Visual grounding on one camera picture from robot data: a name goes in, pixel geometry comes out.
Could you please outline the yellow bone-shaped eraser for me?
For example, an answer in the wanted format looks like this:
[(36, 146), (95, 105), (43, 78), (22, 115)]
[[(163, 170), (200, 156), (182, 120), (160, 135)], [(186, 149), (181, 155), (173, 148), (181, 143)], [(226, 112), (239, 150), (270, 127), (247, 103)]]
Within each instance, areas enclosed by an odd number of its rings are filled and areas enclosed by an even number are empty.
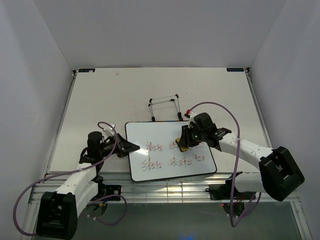
[(186, 143), (186, 141), (184, 139), (182, 139), (181, 137), (178, 137), (175, 140), (175, 143), (177, 144), (179, 150), (183, 153), (186, 152), (189, 149), (188, 144)]

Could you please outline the white dry-erase whiteboard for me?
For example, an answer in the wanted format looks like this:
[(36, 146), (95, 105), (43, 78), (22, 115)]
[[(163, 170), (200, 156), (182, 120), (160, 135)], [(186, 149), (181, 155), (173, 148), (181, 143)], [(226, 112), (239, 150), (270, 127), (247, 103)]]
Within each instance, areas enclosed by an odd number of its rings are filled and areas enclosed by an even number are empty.
[(128, 156), (135, 183), (214, 174), (217, 166), (206, 143), (181, 152), (176, 139), (187, 121), (127, 122), (126, 138), (140, 147)]

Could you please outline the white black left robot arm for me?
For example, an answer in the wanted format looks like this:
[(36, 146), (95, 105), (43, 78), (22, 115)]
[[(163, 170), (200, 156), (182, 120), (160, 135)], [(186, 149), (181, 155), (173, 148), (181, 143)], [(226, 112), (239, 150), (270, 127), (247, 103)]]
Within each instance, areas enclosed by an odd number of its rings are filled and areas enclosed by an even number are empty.
[(40, 200), (36, 223), (36, 234), (41, 237), (70, 240), (74, 237), (78, 217), (90, 204), (104, 207), (108, 201), (119, 201), (123, 197), (120, 187), (107, 186), (99, 174), (103, 160), (113, 154), (127, 157), (140, 147), (124, 139), (120, 134), (104, 137), (99, 131), (88, 134), (87, 146), (79, 159), (79, 171), (55, 191), (46, 191)]

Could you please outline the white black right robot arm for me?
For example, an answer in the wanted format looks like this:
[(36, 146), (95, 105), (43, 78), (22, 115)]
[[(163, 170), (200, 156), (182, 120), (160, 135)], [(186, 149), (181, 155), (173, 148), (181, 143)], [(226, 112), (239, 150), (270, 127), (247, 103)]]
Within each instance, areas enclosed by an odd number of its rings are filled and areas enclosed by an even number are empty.
[(290, 151), (279, 146), (269, 148), (239, 139), (231, 130), (218, 128), (208, 113), (188, 110), (188, 123), (181, 128), (176, 143), (181, 152), (206, 143), (222, 153), (231, 154), (254, 166), (257, 173), (242, 171), (232, 174), (224, 184), (211, 190), (217, 200), (237, 199), (253, 193), (266, 193), (283, 201), (305, 182), (305, 177)]

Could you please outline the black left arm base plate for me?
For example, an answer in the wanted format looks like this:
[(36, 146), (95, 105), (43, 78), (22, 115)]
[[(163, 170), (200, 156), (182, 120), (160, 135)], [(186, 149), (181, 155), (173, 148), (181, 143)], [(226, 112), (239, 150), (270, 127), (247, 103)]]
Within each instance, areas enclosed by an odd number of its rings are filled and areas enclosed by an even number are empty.
[(120, 195), (121, 192), (122, 192), (121, 185), (99, 184), (97, 195), (94, 196), (90, 201), (94, 201), (109, 195)]

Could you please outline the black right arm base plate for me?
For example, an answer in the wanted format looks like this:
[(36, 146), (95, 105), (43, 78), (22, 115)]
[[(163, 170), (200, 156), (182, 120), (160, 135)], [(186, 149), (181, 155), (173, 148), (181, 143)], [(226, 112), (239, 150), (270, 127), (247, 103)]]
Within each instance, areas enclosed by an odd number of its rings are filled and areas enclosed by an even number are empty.
[[(231, 197), (231, 185), (227, 184), (210, 184), (206, 189), (206, 193), (209, 193), (211, 200), (229, 200)], [(256, 199), (256, 194), (253, 192), (238, 192), (236, 189), (233, 193), (233, 199), (235, 201)]]

